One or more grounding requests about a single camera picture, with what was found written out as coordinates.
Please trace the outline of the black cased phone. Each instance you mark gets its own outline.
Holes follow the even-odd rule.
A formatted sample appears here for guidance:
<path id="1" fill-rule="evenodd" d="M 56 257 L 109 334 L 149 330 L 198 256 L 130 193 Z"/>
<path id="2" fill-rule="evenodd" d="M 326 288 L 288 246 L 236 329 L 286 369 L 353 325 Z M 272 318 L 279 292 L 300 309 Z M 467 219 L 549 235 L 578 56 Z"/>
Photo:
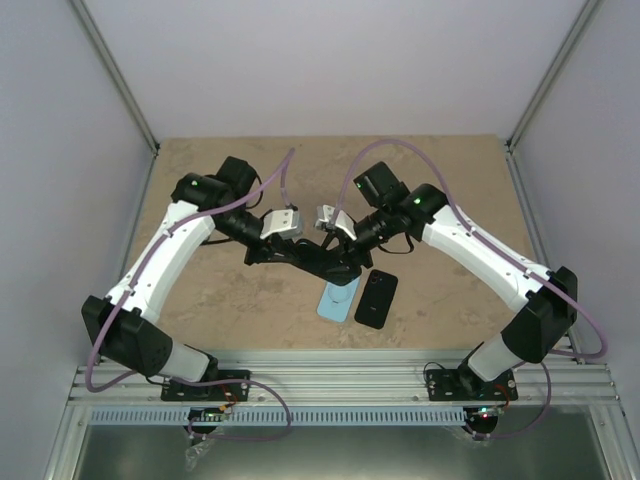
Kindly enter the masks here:
<path id="1" fill-rule="evenodd" d="M 337 286 L 345 286 L 358 278 L 362 273 L 361 267 L 349 267 L 343 262 L 327 262 L 322 264 L 315 275 L 322 280 Z"/>
<path id="2" fill-rule="evenodd" d="M 377 269 L 372 270 L 356 308 L 355 321 L 369 328 L 381 330 L 386 323 L 398 283 L 395 275 Z"/>

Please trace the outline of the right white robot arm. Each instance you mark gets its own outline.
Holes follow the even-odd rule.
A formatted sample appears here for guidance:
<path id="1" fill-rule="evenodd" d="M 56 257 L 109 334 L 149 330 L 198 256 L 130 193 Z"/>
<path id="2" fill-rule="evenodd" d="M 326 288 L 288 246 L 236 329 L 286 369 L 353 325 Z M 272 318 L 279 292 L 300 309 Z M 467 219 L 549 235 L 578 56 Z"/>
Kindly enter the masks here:
<path id="1" fill-rule="evenodd" d="M 354 221 L 334 206 L 317 210 L 316 228 L 338 238 L 333 254 L 335 284 L 350 282 L 370 265 L 371 252 L 397 234 L 406 234 L 457 261 L 493 290 L 514 318 L 482 342 L 456 368 L 458 388 L 481 399 L 496 380 L 520 363 L 541 363 L 577 319 L 576 275 L 521 256 L 471 221 L 438 187 L 409 190 L 383 162 L 354 183 L 374 213 Z"/>

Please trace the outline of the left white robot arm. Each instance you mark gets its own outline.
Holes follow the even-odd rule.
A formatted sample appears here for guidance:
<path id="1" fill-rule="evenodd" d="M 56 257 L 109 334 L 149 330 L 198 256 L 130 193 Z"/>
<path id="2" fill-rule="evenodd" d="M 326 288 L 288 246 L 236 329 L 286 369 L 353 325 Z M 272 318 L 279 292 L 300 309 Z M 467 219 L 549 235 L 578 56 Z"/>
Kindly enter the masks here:
<path id="1" fill-rule="evenodd" d="M 265 184 L 245 160 L 228 157 L 213 175 L 189 173 L 171 194 L 156 233 L 129 272 L 104 297 L 90 296 L 81 314 L 93 348 L 145 377 L 162 376 L 207 399 L 221 380 L 215 357 L 177 342 L 157 322 L 162 307 L 196 250 L 216 231 L 245 247 L 244 262 L 288 264 L 335 285 L 361 273 L 350 258 L 345 235 L 327 249 L 296 237 L 294 209 L 253 215 L 247 203 Z"/>

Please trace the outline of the light blue cased phone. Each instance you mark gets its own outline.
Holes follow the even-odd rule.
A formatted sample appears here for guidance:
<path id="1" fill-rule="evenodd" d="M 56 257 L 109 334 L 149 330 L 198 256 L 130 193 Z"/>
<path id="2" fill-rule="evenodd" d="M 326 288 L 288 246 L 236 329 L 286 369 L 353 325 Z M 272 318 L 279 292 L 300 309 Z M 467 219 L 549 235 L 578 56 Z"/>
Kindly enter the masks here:
<path id="1" fill-rule="evenodd" d="M 347 320 L 359 283 L 360 278 L 356 278 L 344 286 L 327 282 L 316 313 L 323 319 L 340 324 L 344 323 Z"/>

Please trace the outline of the left circuit board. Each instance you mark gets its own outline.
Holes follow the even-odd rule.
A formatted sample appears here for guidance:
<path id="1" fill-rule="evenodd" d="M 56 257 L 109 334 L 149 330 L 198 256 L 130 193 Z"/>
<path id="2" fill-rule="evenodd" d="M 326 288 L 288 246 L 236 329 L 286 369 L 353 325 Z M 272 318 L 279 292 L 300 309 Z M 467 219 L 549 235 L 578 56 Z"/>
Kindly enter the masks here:
<path id="1" fill-rule="evenodd" d="M 187 420 L 191 423 L 220 423 L 226 421 L 233 413 L 230 404 L 218 407 L 206 407 L 191 409 L 187 415 Z"/>

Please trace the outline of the circuit board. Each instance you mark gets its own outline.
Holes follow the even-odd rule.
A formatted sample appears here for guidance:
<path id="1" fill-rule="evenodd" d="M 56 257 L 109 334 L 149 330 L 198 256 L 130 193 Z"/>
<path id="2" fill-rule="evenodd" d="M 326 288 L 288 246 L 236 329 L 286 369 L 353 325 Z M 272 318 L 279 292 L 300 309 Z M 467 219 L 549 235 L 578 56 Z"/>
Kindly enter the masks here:
<path id="1" fill-rule="evenodd" d="M 481 419 L 497 418 L 504 413 L 505 408 L 505 404 L 479 407 L 474 415 Z"/>
<path id="2" fill-rule="evenodd" d="M 206 407 L 191 409 L 187 415 L 187 420 L 191 423 L 220 423 L 226 421 L 233 413 L 230 404 L 218 407 Z"/>

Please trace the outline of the right circuit board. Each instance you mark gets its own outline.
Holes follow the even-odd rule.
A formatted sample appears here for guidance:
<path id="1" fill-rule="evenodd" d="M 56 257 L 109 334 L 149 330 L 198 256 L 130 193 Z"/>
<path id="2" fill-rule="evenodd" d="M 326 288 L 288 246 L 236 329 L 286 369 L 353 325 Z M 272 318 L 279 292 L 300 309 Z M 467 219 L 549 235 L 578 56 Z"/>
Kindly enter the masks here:
<path id="1" fill-rule="evenodd" d="M 479 407 L 474 415 L 481 419 L 497 418 L 504 413 L 505 408 L 505 404 Z"/>

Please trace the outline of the clear plastic bag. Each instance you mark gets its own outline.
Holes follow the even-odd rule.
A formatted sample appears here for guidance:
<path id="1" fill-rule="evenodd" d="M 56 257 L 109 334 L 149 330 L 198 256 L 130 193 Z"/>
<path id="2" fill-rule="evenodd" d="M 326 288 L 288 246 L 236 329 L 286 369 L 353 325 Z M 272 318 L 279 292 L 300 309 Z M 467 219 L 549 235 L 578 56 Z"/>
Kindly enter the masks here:
<path id="1" fill-rule="evenodd" d="M 199 461 L 208 454 L 212 445 L 212 440 L 208 437 L 189 437 L 189 445 L 185 450 L 185 471 L 193 471 Z"/>

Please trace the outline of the aluminium rail frame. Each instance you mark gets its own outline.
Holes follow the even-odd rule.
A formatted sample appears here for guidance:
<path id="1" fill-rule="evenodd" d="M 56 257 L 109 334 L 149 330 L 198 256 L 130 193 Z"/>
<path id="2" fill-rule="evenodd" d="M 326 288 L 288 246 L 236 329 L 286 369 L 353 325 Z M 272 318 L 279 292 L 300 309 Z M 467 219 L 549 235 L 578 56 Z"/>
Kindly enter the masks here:
<path id="1" fill-rule="evenodd" d="M 474 402 L 429 399 L 423 378 L 426 367 L 453 365 L 459 350 L 269 350 L 225 351 L 221 364 L 249 370 L 248 399 L 237 407 L 460 407 Z M 542 364 L 514 368 L 519 398 L 511 407 L 549 405 L 587 410 L 598 448 L 611 478 L 635 479 L 639 458 L 609 369 L 580 361 L 568 348 Z M 115 386 L 87 391 L 85 371 L 78 368 L 67 399 L 50 460 L 49 479 L 70 479 L 79 470 L 80 454 L 91 413 L 99 407 L 218 407 L 222 402 L 164 402 L 163 380 L 126 376 Z"/>

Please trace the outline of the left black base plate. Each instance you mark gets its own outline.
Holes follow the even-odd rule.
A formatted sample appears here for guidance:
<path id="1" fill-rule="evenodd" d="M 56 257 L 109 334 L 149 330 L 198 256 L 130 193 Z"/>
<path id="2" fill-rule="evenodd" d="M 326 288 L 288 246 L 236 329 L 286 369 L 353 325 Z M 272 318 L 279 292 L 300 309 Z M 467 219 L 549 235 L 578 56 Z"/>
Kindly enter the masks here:
<path id="1" fill-rule="evenodd" d="M 160 399 L 164 402 L 222 402 L 242 403 L 248 399 L 251 379 L 249 370 L 219 370 L 217 380 L 231 380 L 216 386 L 194 387 L 173 380 L 165 380 Z"/>

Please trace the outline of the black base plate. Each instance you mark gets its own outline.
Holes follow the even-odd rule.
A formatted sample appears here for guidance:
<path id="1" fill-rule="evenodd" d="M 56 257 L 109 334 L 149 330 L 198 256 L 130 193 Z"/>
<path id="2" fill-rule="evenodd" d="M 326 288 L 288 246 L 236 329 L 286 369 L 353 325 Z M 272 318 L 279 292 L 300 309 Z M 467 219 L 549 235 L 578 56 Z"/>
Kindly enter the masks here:
<path id="1" fill-rule="evenodd" d="M 460 369 L 435 366 L 423 370 L 423 378 L 429 399 L 445 401 L 515 401 L 519 398 L 514 372 L 507 370 L 496 379 L 480 380 L 471 375 L 465 377 Z"/>
<path id="2" fill-rule="evenodd" d="M 194 387 L 173 380 L 165 380 L 160 399 L 164 402 L 222 402 L 242 403 L 248 399 L 251 379 L 249 370 L 219 370 L 217 380 L 231 380 L 216 386 Z"/>

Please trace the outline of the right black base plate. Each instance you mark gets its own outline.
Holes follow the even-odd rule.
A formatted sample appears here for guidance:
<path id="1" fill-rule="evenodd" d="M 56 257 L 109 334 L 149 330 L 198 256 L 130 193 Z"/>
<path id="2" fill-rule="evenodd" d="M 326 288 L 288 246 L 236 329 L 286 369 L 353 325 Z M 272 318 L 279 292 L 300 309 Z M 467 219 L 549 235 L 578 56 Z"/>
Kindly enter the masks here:
<path id="1" fill-rule="evenodd" d="M 423 370 L 423 378 L 429 399 L 445 401 L 515 401 L 519 398 L 514 372 L 507 370 L 496 379 L 480 380 L 471 375 L 465 377 L 460 369 L 435 366 Z"/>

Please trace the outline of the left aluminium corner post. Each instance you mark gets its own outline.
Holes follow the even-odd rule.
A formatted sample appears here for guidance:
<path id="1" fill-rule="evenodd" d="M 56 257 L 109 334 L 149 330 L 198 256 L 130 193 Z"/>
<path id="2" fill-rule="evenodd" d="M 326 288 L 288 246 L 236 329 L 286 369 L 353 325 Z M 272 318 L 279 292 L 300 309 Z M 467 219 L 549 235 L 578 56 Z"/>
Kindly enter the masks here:
<path id="1" fill-rule="evenodd" d="M 131 91 L 114 55 L 102 35 L 94 16 L 88 8 L 87 3 L 83 0 L 69 0 L 68 4 L 92 45 L 92 48 L 94 49 L 98 60 L 102 64 L 107 77 L 115 87 L 120 100 L 131 117 L 131 120 L 149 147 L 151 153 L 156 156 L 160 148 L 160 143 L 153 134 L 148 121 L 136 101 L 133 92 Z"/>

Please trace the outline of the aluminium corner post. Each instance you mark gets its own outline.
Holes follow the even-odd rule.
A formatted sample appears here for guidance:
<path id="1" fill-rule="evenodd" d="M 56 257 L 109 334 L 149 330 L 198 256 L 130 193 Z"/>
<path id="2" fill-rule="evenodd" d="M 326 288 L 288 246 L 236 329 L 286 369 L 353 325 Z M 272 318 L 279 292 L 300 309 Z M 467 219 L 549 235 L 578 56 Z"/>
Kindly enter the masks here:
<path id="1" fill-rule="evenodd" d="M 527 103 L 524 112 L 517 121 L 510 136 L 505 140 L 505 147 L 508 153 L 513 154 L 519 143 L 525 137 L 536 115 L 546 102 L 603 5 L 603 0 L 587 0 L 583 2 L 576 18 L 561 41 L 551 63 Z"/>
<path id="2" fill-rule="evenodd" d="M 131 91 L 114 55 L 102 35 L 94 16 L 88 8 L 87 3 L 83 0 L 69 0 L 68 4 L 92 45 L 92 48 L 94 49 L 98 60 L 102 64 L 107 77 L 115 87 L 120 100 L 131 117 L 131 120 L 149 147 L 151 153 L 156 156 L 160 148 L 160 143 L 153 134 L 148 121 L 136 101 L 133 92 Z"/>

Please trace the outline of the right aluminium corner post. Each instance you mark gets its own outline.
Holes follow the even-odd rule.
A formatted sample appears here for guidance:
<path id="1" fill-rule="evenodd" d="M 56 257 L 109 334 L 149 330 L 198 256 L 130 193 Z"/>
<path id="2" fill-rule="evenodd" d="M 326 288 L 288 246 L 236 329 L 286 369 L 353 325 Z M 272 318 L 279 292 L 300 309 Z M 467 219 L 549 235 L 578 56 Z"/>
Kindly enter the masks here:
<path id="1" fill-rule="evenodd" d="M 508 153 L 513 154 L 519 143 L 525 137 L 536 115 L 546 102 L 603 5 L 603 0 L 587 0 L 583 2 L 576 18 L 561 41 L 551 63 L 527 103 L 524 112 L 517 121 L 510 136 L 505 140 L 505 147 Z"/>

